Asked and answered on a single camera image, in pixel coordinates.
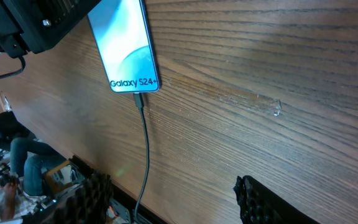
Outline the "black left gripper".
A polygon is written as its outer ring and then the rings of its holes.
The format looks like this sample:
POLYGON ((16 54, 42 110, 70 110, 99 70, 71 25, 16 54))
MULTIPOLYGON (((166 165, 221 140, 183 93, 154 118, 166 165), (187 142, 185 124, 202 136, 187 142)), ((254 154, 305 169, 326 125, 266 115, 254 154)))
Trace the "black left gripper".
POLYGON ((12 58, 55 47, 100 0, 0 1, 0 54, 12 58))

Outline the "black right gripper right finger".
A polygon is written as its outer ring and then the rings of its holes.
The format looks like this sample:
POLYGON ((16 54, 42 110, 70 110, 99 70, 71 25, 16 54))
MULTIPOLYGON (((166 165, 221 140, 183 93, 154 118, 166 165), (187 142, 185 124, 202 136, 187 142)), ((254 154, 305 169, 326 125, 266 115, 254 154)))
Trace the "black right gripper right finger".
POLYGON ((318 224, 249 175, 233 188, 243 224, 318 224))

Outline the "blue Samsung Galaxy smartphone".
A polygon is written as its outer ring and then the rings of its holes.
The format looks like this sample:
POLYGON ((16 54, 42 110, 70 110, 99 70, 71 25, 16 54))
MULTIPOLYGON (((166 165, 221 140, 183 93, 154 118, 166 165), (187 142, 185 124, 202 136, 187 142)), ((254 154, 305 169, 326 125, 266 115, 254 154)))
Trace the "blue Samsung Galaxy smartphone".
POLYGON ((102 0, 88 13, 88 20, 113 92, 160 89, 145 2, 102 0))

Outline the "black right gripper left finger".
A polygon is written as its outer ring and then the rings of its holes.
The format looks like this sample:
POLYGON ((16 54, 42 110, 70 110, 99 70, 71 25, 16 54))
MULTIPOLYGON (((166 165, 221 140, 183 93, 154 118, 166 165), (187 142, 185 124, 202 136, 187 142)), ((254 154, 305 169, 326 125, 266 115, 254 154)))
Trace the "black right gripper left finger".
POLYGON ((67 196, 62 197, 52 211, 40 219, 40 222, 49 224, 105 223, 112 195, 111 176, 94 172, 89 179, 67 196))

